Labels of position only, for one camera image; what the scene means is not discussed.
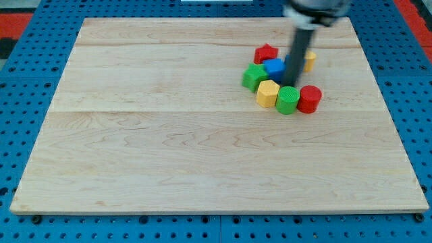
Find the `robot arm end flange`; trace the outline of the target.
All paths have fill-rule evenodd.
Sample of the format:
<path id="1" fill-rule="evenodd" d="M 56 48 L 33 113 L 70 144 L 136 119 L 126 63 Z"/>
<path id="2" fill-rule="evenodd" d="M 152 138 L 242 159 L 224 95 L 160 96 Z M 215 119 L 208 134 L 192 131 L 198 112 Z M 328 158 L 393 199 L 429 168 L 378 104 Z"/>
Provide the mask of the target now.
<path id="1" fill-rule="evenodd" d="M 282 14 L 290 18 L 297 28 L 314 30 L 329 27 L 345 16 L 351 0 L 288 0 Z"/>

